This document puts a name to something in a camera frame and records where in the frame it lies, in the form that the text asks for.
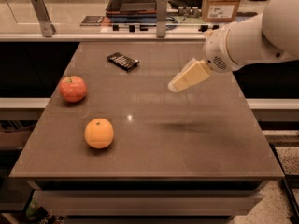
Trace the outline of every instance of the white robotic arm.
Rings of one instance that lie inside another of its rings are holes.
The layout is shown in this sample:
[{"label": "white robotic arm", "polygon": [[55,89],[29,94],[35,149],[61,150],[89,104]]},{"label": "white robotic arm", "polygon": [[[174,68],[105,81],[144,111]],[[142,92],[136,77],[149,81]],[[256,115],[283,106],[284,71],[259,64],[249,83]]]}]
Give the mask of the white robotic arm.
[{"label": "white robotic arm", "polygon": [[215,30],[206,40],[203,60],[188,63],[169,83],[169,89],[181,91],[209,78],[209,71],[190,77],[198,66],[223,73],[253,63],[299,60],[298,9],[299,0],[271,0],[263,14]]}]

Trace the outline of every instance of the cardboard box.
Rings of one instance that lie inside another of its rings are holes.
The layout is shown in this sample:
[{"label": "cardboard box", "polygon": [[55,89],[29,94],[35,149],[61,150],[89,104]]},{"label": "cardboard box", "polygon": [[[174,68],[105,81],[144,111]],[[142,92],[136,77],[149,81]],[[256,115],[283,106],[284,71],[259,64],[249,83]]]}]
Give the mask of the cardboard box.
[{"label": "cardboard box", "polygon": [[203,20],[205,22],[234,21],[240,1],[241,0],[203,0]]}]

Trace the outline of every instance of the remote control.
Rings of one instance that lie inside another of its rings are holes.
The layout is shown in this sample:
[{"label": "remote control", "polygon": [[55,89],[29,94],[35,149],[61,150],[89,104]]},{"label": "remote control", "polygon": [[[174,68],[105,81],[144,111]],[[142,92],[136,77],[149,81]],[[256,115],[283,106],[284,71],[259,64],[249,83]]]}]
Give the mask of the remote control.
[{"label": "remote control", "polygon": [[107,59],[111,63],[116,64],[118,67],[127,72],[132,71],[139,64],[139,60],[133,60],[132,58],[122,55],[119,52],[107,56]]}]

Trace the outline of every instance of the metal bracket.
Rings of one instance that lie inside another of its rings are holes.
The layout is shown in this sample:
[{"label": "metal bracket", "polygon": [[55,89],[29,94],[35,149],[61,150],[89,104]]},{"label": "metal bracket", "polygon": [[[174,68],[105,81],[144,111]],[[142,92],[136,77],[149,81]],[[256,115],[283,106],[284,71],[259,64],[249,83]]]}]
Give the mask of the metal bracket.
[{"label": "metal bracket", "polygon": [[56,29],[50,21],[44,0],[31,0],[31,3],[35,9],[42,35],[52,37],[56,33]]},{"label": "metal bracket", "polygon": [[157,37],[166,36],[167,0],[157,0]]}]

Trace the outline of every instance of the apple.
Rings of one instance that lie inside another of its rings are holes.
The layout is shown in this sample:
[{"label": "apple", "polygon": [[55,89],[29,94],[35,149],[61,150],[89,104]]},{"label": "apple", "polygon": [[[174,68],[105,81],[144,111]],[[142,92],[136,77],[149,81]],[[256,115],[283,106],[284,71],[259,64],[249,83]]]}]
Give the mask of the apple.
[{"label": "apple", "polygon": [[112,124],[106,119],[93,119],[86,125],[84,137],[90,147],[108,147],[114,137]]},{"label": "apple", "polygon": [[59,93],[67,102],[75,103],[86,96],[87,87],[81,77],[65,77],[59,83]]}]

